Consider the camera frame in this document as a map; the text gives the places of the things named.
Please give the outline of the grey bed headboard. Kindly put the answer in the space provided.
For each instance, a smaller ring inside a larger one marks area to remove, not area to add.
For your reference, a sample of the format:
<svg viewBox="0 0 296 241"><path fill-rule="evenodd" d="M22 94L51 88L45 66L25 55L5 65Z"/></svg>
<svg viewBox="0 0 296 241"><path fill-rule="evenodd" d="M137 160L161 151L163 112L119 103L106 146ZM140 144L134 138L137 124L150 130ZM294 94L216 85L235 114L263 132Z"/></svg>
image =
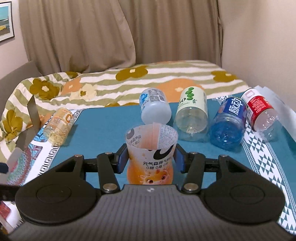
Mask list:
<svg viewBox="0 0 296 241"><path fill-rule="evenodd" d="M5 77L1 78L0 85L0 112L4 112L6 102L10 95L13 93L17 85L25 79L31 77L40 77L42 74L37 69L34 61L29 61L28 63L20 66L16 70L12 71Z"/></svg>

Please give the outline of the framed wall picture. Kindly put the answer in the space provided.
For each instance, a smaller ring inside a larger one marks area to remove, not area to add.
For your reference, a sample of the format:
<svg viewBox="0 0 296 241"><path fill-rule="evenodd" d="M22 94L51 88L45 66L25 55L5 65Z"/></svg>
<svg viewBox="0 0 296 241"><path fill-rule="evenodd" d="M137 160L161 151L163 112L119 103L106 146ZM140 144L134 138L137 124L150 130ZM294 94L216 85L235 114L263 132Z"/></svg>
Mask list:
<svg viewBox="0 0 296 241"><path fill-rule="evenodd" d="M12 2L2 2L0 5L0 42L14 37Z"/></svg>

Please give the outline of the red label clear cup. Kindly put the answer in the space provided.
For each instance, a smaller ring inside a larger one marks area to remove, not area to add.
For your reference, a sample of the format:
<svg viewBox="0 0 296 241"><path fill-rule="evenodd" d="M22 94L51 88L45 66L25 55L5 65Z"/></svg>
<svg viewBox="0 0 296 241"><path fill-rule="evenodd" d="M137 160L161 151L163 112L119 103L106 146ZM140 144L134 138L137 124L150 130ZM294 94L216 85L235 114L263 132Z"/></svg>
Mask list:
<svg viewBox="0 0 296 241"><path fill-rule="evenodd" d="M241 99L247 105L247 118L251 128L266 141L275 139L278 113L255 88L243 92Z"/></svg>

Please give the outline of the beige curtain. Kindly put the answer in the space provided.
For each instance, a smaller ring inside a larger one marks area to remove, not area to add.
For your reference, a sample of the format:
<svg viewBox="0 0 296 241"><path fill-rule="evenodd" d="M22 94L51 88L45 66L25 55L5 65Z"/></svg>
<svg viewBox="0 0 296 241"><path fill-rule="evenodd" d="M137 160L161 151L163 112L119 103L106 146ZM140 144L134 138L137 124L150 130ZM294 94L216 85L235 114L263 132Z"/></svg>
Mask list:
<svg viewBox="0 0 296 241"><path fill-rule="evenodd" d="M42 74L136 64L221 64L217 1L19 1L27 57Z"/></svg>

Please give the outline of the blue plastic cup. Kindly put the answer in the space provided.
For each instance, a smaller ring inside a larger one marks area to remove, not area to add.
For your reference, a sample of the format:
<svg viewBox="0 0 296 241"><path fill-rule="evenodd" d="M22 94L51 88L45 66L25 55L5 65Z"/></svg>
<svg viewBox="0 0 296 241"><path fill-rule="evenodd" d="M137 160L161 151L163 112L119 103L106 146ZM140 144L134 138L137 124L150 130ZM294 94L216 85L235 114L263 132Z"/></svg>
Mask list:
<svg viewBox="0 0 296 241"><path fill-rule="evenodd" d="M232 151L242 142L245 132L247 106L238 97L222 101L209 128L211 144Z"/></svg>

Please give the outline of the teal patterned tablecloth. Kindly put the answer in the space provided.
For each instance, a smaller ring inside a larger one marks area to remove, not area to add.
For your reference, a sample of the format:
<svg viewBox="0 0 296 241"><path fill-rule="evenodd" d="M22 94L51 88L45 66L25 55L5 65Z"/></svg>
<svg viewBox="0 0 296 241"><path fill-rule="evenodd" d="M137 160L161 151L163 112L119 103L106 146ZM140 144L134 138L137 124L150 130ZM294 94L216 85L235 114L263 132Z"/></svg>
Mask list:
<svg viewBox="0 0 296 241"><path fill-rule="evenodd" d="M53 147L38 133L19 157L8 184L25 184L74 154L94 158L105 151L116 151L125 142L125 133L142 124L137 105L78 109L73 115L75 123L65 145ZM246 126L242 144L229 155L283 191L285 207L278 222L295 233L295 141L279 123L274 130L276 137L268 143Z"/></svg>

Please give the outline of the green label clear cup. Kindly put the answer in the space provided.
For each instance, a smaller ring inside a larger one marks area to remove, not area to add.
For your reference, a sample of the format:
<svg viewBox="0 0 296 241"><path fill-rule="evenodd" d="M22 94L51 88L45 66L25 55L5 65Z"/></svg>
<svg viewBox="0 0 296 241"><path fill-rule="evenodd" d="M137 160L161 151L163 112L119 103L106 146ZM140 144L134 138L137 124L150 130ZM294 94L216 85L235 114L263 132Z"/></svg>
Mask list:
<svg viewBox="0 0 296 241"><path fill-rule="evenodd" d="M208 132L207 97L203 89L190 86L180 96L173 127L184 141L203 141Z"/></svg>

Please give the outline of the orange dragon label cup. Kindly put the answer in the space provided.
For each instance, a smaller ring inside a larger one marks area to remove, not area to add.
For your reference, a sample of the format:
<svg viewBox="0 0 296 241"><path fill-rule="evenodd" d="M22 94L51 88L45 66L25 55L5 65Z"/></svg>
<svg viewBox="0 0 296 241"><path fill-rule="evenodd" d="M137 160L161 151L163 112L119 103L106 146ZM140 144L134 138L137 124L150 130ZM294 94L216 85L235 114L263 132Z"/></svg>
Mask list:
<svg viewBox="0 0 296 241"><path fill-rule="evenodd" d="M130 129L125 136L129 155L127 180L134 185L172 184L177 131L152 123Z"/></svg>

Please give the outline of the yellow label clear cup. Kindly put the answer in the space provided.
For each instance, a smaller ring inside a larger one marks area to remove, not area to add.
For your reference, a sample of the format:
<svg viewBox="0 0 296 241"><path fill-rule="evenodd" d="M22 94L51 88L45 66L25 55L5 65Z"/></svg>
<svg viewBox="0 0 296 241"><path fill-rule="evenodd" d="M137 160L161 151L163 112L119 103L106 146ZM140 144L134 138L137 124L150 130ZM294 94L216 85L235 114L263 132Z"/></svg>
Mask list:
<svg viewBox="0 0 296 241"><path fill-rule="evenodd" d="M43 134L48 142L61 146L72 128L73 114L66 108L59 108L44 128Z"/></svg>

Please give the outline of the white blue label cup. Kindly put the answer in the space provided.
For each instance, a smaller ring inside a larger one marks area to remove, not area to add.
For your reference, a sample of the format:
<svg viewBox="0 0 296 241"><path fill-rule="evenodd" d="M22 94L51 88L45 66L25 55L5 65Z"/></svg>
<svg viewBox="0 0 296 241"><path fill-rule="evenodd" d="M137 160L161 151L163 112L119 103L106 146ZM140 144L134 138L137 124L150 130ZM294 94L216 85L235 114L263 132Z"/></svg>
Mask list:
<svg viewBox="0 0 296 241"><path fill-rule="evenodd" d="M165 94L157 88L147 88L139 96L141 118L145 125L161 123L171 119L171 108Z"/></svg>

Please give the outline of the floral striped bed quilt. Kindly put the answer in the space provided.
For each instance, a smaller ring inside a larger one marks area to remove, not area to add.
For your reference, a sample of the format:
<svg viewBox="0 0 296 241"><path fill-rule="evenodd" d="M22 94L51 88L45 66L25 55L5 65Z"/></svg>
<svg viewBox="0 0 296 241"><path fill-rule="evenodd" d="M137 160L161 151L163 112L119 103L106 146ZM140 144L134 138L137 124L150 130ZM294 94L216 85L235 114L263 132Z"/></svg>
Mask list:
<svg viewBox="0 0 296 241"><path fill-rule="evenodd" d="M84 109L134 105L147 88L160 89L177 102L183 89L197 86L208 98L237 94L248 85L216 64L202 60L166 61L102 72L59 72L22 80L1 114L1 161L6 162L18 136L29 127L27 104L34 95L39 117L46 122L59 108Z"/></svg>

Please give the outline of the grey open laptop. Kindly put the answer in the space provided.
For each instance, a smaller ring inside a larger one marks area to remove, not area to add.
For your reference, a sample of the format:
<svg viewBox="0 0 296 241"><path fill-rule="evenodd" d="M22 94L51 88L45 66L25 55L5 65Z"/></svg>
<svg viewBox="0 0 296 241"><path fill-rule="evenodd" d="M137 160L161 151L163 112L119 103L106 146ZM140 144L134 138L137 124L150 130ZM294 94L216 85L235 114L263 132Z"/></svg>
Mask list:
<svg viewBox="0 0 296 241"><path fill-rule="evenodd" d="M29 123L29 127L19 134L18 140L16 142L16 147L20 148L22 151L27 148L29 143L33 140L35 135L41 129L41 120L39 117L34 95L30 98L27 104L27 109L31 122Z"/></svg>

